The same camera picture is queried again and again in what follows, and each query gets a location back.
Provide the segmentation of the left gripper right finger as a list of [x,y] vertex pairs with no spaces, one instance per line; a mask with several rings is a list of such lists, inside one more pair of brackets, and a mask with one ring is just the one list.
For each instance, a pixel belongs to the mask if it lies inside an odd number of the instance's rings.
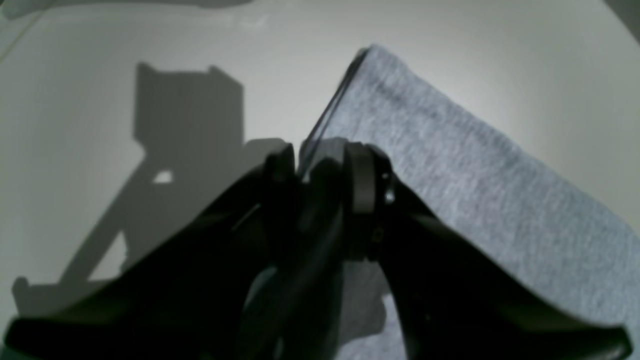
[[386,278],[409,360],[626,360],[620,325],[570,316],[436,216],[374,145],[343,148],[345,257]]

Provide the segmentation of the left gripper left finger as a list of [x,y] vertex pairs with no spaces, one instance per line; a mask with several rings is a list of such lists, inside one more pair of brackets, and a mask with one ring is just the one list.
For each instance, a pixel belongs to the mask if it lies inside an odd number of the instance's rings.
[[63,309],[19,316],[4,341],[37,360],[258,360],[308,309],[334,307],[343,169],[295,174],[271,153],[116,280]]

